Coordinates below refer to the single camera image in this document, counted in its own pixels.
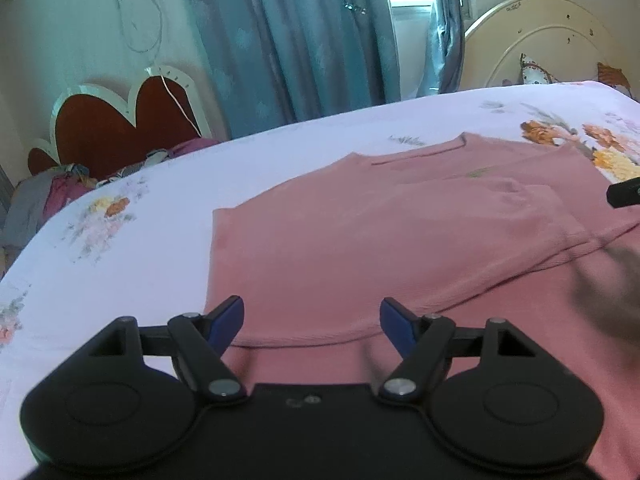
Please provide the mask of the pink sweater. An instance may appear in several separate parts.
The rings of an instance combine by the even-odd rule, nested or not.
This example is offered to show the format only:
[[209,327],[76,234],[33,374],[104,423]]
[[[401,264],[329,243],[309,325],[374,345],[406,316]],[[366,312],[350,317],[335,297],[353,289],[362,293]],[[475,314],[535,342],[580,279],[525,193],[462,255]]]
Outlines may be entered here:
[[224,362],[247,385],[376,383],[399,361],[384,298],[462,326],[505,318],[599,396],[590,465],[637,478],[639,327],[572,294],[575,270],[616,288],[608,254],[639,246],[638,209],[608,206],[607,189],[577,148],[465,133],[217,209],[207,305],[245,304]]

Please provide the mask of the pile of clothes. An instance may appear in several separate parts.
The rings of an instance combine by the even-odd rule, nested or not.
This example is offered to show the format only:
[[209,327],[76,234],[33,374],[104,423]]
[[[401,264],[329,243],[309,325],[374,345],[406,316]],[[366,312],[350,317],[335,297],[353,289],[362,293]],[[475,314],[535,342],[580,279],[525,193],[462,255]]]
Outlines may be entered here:
[[79,197],[143,168],[216,144],[213,139],[196,138],[168,150],[154,150],[141,162],[119,169],[103,181],[90,177],[89,170],[81,165],[56,166],[22,181],[14,188],[9,203],[1,205],[1,276],[42,226]]

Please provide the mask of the floral white bed sheet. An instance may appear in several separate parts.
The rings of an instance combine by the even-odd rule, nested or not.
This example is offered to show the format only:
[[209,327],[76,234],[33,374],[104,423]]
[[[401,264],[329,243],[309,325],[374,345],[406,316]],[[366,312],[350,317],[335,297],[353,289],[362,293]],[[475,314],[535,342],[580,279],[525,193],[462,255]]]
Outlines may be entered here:
[[213,309],[207,293],[217,209],[351,154],[420,150],[465,133],[568,145],[602,174],[607,162],[638,150],[639,105],[593,81],[432,96],[203,148],[63,208],[1,282],[2,477],[21,478],[35,466],[18,422],[26,394],[108,322],[131,315],[163,324]]

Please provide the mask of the orange patterned pillow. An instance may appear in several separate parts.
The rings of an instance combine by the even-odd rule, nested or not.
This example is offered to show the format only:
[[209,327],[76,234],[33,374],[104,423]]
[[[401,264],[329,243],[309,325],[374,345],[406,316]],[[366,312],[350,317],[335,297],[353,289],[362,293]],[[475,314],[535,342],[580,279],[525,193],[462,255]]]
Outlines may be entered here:
[[615,68],[599,62],[597,64],[597,77],[600,84],[625,93],[626,96],[632,97],[631,85],[620,68]]

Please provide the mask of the floral pillow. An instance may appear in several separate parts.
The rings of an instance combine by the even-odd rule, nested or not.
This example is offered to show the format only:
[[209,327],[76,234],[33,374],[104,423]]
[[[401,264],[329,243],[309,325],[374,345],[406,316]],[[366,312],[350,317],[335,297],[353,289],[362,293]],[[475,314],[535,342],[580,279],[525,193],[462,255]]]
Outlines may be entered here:
[[520,56],[520,81],[521,84],[557,84],[559,79],[555,78],[530,56],[522,53]]

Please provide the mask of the cream round headboard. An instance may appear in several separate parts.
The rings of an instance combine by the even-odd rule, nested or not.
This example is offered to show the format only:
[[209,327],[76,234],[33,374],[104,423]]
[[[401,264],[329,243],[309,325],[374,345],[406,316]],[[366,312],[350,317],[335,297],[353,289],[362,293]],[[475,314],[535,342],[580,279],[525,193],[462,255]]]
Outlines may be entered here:
[[638,70],[603,23],[573,0],[506,0],[465,32],[462,90],[520,82],[520,56],[527,54],[559,82],[597,81],[599,62],[620,68],[631,92]]

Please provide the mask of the red heart-shaped headboard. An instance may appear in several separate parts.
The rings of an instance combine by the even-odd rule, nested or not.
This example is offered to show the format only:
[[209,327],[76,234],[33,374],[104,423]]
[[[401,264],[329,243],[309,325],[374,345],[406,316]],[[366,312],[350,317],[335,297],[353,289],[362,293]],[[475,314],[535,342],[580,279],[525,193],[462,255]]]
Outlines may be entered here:
[[55,101],[49,136],[32,142],[31,174],[78,164],[99,180],[155,150],[213,139],[195,82],[178,68],[147,68],[126,98],[99,84],[78,84]]

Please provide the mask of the teal blue curtain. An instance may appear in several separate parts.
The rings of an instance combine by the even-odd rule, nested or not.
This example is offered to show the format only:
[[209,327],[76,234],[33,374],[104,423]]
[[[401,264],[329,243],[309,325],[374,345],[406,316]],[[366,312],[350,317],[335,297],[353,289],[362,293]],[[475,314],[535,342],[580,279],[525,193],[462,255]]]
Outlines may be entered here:
[[431,0],[423,62],[401,87],[390,0],[189,0],[228,136],[459,88],[460,0]]

